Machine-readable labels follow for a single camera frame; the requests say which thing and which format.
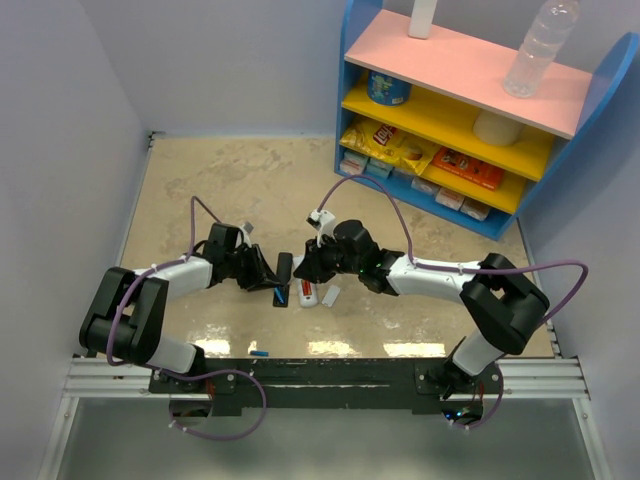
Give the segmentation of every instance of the orange package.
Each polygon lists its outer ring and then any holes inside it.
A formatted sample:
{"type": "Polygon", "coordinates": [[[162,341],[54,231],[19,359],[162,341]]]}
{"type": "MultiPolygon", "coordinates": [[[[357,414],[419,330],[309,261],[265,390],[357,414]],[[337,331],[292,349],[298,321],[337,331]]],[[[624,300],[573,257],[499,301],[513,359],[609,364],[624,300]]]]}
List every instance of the orange package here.
{"type": "Polygon", "coordinates": [[[500,186],[504,174],[501,168],[445,147],[436,153],[431,164],[489,190],[500,186]]]}

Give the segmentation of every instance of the blue container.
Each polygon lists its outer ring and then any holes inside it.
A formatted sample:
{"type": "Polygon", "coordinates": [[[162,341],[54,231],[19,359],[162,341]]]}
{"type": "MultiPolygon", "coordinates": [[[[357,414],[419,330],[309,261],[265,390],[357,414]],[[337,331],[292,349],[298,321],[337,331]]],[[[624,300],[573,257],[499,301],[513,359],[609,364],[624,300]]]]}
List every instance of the blue container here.
{"type": "Polygon", "coordinates": [[[411,84],[384,73],[369,71],[369,98],[380,105],[398,106],[409,100],[411,84]]]}

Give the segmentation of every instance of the water bottle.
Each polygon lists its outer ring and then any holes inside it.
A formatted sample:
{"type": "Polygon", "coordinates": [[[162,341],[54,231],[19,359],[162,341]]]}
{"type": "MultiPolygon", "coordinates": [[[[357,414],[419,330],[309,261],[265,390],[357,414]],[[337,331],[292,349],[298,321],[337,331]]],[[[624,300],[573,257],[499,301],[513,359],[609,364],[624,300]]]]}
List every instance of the water bottle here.
{"type": "Polygon", "coordinates": [[[521,98],[536,93],[544,72],[567,40],[579,13],[578,0],[548,0],[542,6],[504,79],[503,86],[508,93],[521,98]]]}

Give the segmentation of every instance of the blue bottom shelf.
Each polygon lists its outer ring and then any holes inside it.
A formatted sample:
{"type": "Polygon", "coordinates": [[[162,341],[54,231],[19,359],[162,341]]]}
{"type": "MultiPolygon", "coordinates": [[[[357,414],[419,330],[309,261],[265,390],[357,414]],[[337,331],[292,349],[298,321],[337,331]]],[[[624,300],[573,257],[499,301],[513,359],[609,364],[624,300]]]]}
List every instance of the blue bottom shelf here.
{"type": "MultiPolygon", "coordinates": [[[[348,176],[339,169],[335,169],[335,172],[343,177],[348,176]]],[[[384,185],[394,198],[426,212],[437,215],[438,217],[444,218],[456,225],[468,228],[469,230],[493,240],[498,240],[500,238],[502,228],[511,218],[511,215],[492,208],[489,216],[483,222],[480,222],[471,218],[469,215],[465,215],[464,213],[460,213],[436,203],[434,196],[427,195],[424,192],[411,188],[411,182],[406,178],[394,176],[393,173],[387,179],[379,177],[374,178],[384,185]]],[[[366,185],[367,187],[380,191],[377,185],[367,181],[366,179],[356,178],[354,180],[366,185]]]]}

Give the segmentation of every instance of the blue pen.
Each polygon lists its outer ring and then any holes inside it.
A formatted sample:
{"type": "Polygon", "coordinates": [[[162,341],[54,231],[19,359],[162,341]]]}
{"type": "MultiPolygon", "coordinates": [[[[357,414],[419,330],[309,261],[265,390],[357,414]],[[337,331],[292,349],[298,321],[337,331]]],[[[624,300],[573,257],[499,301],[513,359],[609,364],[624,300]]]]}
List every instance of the blue pen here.
{"type": "Polygon", "coordinates": [[[276,296],[278,297],[278,300],[280,300],[280,303],[284,303],[284,297],[282,296],[282,292],[280,291],[280,289],[278,287],[274,288],[275,292],[276,292],[276,296]]]}

